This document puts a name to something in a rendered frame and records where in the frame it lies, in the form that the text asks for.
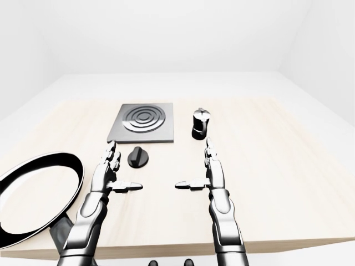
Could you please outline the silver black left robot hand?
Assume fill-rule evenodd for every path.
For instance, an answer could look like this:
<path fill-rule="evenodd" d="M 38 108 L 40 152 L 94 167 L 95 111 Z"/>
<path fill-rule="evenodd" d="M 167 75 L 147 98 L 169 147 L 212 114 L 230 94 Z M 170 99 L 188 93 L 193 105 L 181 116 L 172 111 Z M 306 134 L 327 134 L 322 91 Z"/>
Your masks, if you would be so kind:
<path fill-rule="evenodd" d="M 143 189 L 140 183 L 117 179 L 116 173 L 120 168 L 120 159 L 121 153 L 117 150 L 116 142 L 109 142 L 93 173 L 91 192 L 102 192 L 108 196 L 111 191 L 127 193 Z"/>

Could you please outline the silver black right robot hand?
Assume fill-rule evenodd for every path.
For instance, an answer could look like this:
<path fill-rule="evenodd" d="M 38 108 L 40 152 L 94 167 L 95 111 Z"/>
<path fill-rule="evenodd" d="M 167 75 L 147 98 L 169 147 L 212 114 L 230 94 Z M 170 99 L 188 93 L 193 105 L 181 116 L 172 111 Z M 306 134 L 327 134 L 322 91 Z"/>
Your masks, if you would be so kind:
<path fill-rule="evenodd" d="M 192 181 L 181 181 L 175 184 L 177 189 L 187 189 L 191 191 L 203 190 L 208 188 L 210 190 L 225 188 L 224 172 L 220 160 L 217 158 L 217 152 L 210 137 L 206 139 L 205 167 L 206 177 L 196 178 Z"/>

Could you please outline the round black stove knob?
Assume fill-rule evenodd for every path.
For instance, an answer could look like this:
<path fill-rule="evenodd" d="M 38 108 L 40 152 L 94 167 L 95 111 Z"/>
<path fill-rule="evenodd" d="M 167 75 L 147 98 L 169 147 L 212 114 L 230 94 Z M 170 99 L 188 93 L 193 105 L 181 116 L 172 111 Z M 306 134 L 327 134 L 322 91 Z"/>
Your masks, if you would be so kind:
<path fill-rule="evenodd" d="M 128 156 L 128 164 L 132 168 L 142 168 L 149 160 L 148 153 L 140 146 L 134 147 L 133 151 Z"/>

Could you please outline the flat dark stove plate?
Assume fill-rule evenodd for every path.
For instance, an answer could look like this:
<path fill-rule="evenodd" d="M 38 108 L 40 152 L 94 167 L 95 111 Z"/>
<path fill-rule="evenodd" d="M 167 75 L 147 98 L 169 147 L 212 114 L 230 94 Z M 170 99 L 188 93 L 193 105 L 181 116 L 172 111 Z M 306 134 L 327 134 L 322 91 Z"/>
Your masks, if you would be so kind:
<path fill-rule="evenodd" d="M 173 143 L 173 104 L 123 104 L 106 141 L 117 144 Z"/>

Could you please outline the black silver moka pot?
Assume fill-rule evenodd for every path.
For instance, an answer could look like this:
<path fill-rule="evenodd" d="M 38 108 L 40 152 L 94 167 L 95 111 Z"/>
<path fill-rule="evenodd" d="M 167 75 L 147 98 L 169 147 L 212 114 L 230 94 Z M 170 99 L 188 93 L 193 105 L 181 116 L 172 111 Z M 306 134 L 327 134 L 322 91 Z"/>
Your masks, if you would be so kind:
<path fill-rule="evenodd" d="M 211 114 L 203 108 L 194 111 L 191 135 L 195 140 L 203 140 L 206 137 L 210 116 Z"/>

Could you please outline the black frying pan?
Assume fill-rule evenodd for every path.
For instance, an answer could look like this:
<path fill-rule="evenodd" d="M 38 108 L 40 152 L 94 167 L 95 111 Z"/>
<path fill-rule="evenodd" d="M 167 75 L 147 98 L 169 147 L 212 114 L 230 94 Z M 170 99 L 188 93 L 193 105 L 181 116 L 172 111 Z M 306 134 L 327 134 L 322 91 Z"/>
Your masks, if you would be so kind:
<path fill-rule="evenodd" d="M 0 250 L 39 237 L 61 250 L 72 226 L 67 212 L 83 182 L 84 164 L 68 152 L 0 158 Z"/>

